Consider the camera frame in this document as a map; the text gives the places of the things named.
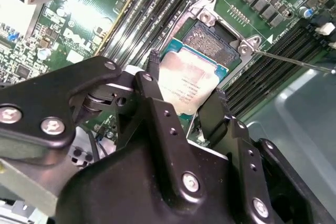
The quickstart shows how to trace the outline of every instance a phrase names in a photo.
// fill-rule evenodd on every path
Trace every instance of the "screw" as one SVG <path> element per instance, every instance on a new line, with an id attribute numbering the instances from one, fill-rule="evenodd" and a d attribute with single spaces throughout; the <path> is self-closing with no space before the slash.
<path id="1" fill-rule="evenodd" d="M 65 126 L 60 119 L 47 118 L 43 120 L 41 129 L 48 135 L 59 135 L 65 130 Z"/>
<path id="2" fill-rule="evenodd" d="M 270 148 L 271 150 L 273 150 L 273 146 L 271 145 L 271 143 L 269 141 L 266 141 L 266 145 L 268 148 Z"/>
<path id="3" fill-rule="evenodd" d="M 152 78 L 149 74 L 147 74 L 147 73 L 144 73 L 142 76 L 143 76 L 147 81 L 152 81 L 152 80 L 153 80 L 153 78 Z"/>
<path id="4" fill-rule="evenodd" d="M 247 53 L 247 46 L 242 45 L 240 50 L 242 51 L 242 54 L 246 54 Z"/>
<path id="5" fill-rule="evenodd" d="M 268 217 L 268 210 L 265 204 L 260 199 L 253 200 L 253 206 L 257 210 L 258 214 L 264 218 Z"/>
<path id="6" fill-rule="evenodd" d="M 202 13 L 202 14 L 200 15 L 200 18 L 201 18 L 201 21 L 202 21 L 203 23 L 207 23 L 207 22 L 209 22 L 209 20 L 210 20 L 209 15 L 207 15 L 206 13 Z"/>
<path id="7" fill-rule="evenodd" d="M 113 136 L 114 136 L 114 133 L 111 132 L 111 131 L 109 131 L 108 133 L 106 133 L 106 137 L 107 138 L 113 138 Z"/>
<path id="8" fill-rule="evenodd" d="M 183 174 L 182 181 L 184 186 L 192 193 L 198 191 L 198 189 L 200 188 L 197 178 L 190 173 Z"/>
<path id="9" fill-rule="evenodd" d="M 116 69 L 115 65 L 111 61 L 106 62 L 105 67 L 107 67 L 108 69 L 111 69 L 111 70 Z"/>
<path id="10" fill-rule="evenodd" d="M 5 171 L 6 171 L 5 166 L 3 165 L 3 163 L 0 162 L 0 174 L 5 173 Z"/>
<path id="11" fill-rule="evenodd" d="M 16 123 L 22 118 L 20 110 L 14 107 L 0 108 L 0 122 L 1 123 Z"/>

